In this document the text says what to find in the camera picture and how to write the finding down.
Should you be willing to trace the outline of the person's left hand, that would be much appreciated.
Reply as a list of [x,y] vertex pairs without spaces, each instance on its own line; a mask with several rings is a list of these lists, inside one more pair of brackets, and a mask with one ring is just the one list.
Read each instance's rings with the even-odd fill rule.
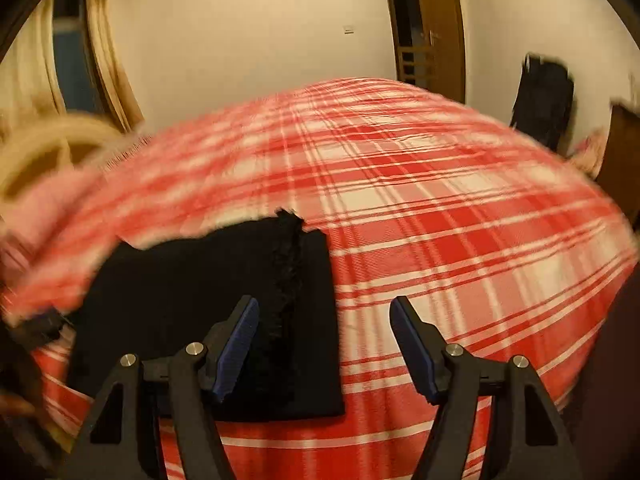
[[1,322],[1,478],[47,479],[52,460],[41,437],[41,374]]

